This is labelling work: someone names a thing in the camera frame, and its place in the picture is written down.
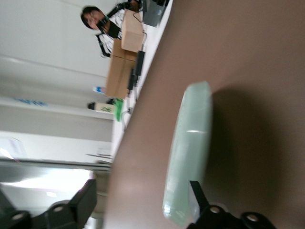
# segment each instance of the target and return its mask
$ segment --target light green dish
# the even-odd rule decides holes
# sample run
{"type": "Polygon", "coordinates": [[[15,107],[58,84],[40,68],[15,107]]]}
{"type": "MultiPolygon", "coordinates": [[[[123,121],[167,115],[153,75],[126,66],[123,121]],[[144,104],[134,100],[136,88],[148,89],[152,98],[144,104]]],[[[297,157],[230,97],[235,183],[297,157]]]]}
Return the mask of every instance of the light green dish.
{"type": "Polygon", "coordinates": [[[165,217],[181,227],[190,216],[189,181],[203,181],[211,128],[209,84],[191,84],[184,93],[178,114],[163,199],[165,217]]]}

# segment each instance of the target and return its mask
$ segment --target woman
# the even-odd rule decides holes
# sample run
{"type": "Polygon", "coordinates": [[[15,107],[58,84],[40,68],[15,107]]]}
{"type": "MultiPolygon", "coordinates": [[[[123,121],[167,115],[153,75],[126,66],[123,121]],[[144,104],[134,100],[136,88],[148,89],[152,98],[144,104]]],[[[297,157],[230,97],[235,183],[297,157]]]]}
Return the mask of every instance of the woman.
{"type": "MultiPolygon", "coordinates": [[[[128,0],[129,2],[129,10],[132,10],[134,12],[138,12],[140,8],[140,1],[138,0],[128,0]]],[[[111,20],[108,20],[103,26],[102,30],[108,34],[112,38],[122,38],[122,31],[121,31],[121,25],[122,25],[122,19],[123,19],[123,10],[120,10],[117,12],[114,16],[114,22],[111,20]]],[[[100,22],[100,20],[103,20],[105,18],[104,13],[95,6],[87,6],[84,7],[81,14],[81,20],[84,23],[85,26],[87,26],[89,29],[98,30],[97,24],[100,22]]]]}

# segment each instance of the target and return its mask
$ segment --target white wall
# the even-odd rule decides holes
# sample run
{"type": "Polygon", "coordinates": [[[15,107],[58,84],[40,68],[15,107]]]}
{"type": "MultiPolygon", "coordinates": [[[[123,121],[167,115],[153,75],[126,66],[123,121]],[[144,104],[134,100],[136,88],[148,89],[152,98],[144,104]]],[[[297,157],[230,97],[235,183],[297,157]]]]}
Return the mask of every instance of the white wall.
{"type": "Polygon", "coordinates": [[[0,131],[0,137],[13,137],[21,141],[26,156],[29,159],[94,163],[99,158],[86,154],[97,155],[98,153],[111,153],[111,143],[104,141],[33,135],[9,131],[0,131]]]}
{"type": "Polygon", "coordinates": [[[100,56],[80,19],[84,5],[108,11],[112,0],[0,1],[0,94],[53,104],[104,102],[109,58],[100,56]]]}
{"type": "Polygon", "coordinates": [[[0,131],[111,142],[112,120],[0,106],[0,131]]]}
{"type": "MultiPolygon", "coordinates": [[[[0,95],[82,107],[105,102],[109,59],[80,12],[112,0],[0,1],[0,95]]],[[[112,121],[0,106],[0,131],[110,142],[112,121]]]]}
{"type": "Polygon", "coordinates": [[[55,202],[70,200],[90,178],[90,171],[9,165],[0,167],[0,188],[18,210],[34,217],[55,202]]]}

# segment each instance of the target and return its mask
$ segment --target person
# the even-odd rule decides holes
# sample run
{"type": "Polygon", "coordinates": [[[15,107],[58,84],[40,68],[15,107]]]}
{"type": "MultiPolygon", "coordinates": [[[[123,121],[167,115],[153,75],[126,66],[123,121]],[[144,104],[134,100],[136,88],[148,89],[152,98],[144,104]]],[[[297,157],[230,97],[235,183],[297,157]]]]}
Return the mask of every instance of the person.
{"type": "MultiPolygon", "coordinates": [[[[129,9],[134,12],[138,12],[141,8],[141,0],[128,0],[128,2],[130,3],[129,9]]],[[[112,52],[113,38],[122,39],[121,26],[123,17],[124,10],[118,11],[114,17],[111,17],[110,20],[102,26],[102,33],[96,35],[103,54],[112,52]]],[[[100,30],[97,24],[104,18],[105,14],[96,6],[85,6],[82,9],[81,21],[89,29],[100,30]]]]}

